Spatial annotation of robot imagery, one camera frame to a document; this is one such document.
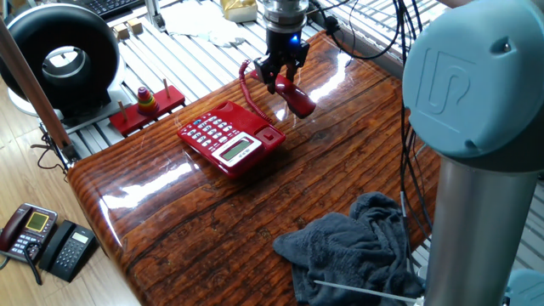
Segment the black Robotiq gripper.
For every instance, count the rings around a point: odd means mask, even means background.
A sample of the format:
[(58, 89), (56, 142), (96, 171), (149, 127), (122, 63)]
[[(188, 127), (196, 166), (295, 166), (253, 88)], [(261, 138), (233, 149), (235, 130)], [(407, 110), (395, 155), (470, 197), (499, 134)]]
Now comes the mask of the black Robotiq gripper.
[(309, 52), (309, 43), (301, 38), (301, 31), (280, 33), (267, 30), (267, 55), (253, 61), (258, 80), (266, 85), (271, 94), (275, 93), (275, 80), (286, 66), (286, 78), (293, 82), (298, 67), (305, 63)]

